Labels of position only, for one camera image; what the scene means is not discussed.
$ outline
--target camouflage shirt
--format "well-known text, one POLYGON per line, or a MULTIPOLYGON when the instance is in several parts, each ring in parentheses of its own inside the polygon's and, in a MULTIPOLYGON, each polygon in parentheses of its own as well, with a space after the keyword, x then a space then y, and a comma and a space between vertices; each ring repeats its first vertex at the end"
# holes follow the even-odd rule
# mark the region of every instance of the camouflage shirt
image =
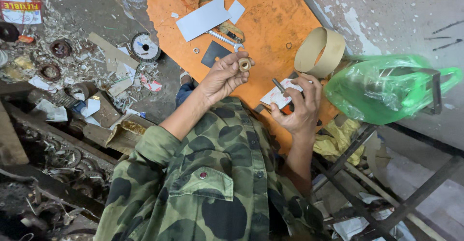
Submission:
POLYGON ((276 172, 263 124, 227 97, 182 142, 148 128, 114 169, 95 240, 269 240, 268 201, 290 235, 326 239, 321 213, 276 172))

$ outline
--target table surface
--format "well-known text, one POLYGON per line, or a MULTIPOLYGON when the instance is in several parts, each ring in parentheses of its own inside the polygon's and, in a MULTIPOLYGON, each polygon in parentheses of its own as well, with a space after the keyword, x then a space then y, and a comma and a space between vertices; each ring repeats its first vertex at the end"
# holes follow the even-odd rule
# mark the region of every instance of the table surface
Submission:
MULTIPOLYGON (((212 40, 233 51, 231 45, 203 34, 186 42, 175 22, 198 8, 199 0, 147 0, 147 13, 157 30, 159 47, 174 59, 191 76, 201 82, 209 68, 200 61, 212 40), (171 17, 178 13, 179 18, 171 17)), ((228 9, 235 0, 224 0, 228 9)), ((243 42, 245 50, 255 60, 256 65, 250 70, 248 83, 238 87, 231 96, 237 96, 250 109, 260 104, 260 99, 275 85, 272 78, 282 80, 294 72, 294 58, 306 36, 321 26, 319 21, 303 0, 238 0, 245 12, 236 26, 246 37, 243 42)), ((321 100, 319 119, 322 126, 338 114, 324 96, 321 100)), ((280 143, 280 154, 288 154, 291 135, 277 124, 270 114, 263 110, 258 119, 270 130, 271 135, 280 143)))

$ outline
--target peeling paint wall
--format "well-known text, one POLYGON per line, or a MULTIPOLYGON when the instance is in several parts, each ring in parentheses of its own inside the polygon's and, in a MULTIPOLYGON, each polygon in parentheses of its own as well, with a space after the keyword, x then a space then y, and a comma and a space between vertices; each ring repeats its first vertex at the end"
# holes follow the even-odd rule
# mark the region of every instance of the peeling paint wall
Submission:
MULTIPOLYGON (((464 66, 464 0, 305 0, 321 24, 345 37, 349 54, 420 54, 435 68, 464 66)), ((464 83, 439 116, 400 124, 464 149, 464 83)))

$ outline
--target wrench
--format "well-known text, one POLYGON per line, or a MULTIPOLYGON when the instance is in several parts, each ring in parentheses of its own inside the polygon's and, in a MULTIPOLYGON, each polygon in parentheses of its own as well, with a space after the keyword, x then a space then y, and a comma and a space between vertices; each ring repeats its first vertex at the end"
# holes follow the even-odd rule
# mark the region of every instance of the wrench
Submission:
POLYGON ((223 37, 222 35, 220 35, 220 34, 214 32, 214 31, 212 31, 212 30, 209 30, 209 31, 205 32, 205 34, 210 34, 210 35, 212 35, 212 36, 215 36, 215 37, 217 37, 217 38, 223 40, 224 42, 226 42, 226 43, 232 45, 233 48, 235 49, 235 52, 238 52, 238 51, 239 51, 239 48, 245 49, 245 48, 243 47, 242 44, 234 43, 234 42, 230 41, 229 39, 227 39, 226 37, 223 37))

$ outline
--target person's right hand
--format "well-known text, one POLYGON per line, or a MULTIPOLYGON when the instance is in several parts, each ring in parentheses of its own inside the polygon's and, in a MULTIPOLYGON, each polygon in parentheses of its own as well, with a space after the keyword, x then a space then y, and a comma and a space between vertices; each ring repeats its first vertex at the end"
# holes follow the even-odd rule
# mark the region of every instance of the person's right hand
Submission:
POLYGON ((316 77, 304 73, 291 82, 303 88, 304 98, 298 90, 287 88, 284 97, 291 96, 295 111, 290 115, 284 115, 277 107, 277 104, 271 103, 272 117, 292 134, 294 140, 298 138, 314 141, 322 85, 316 77))

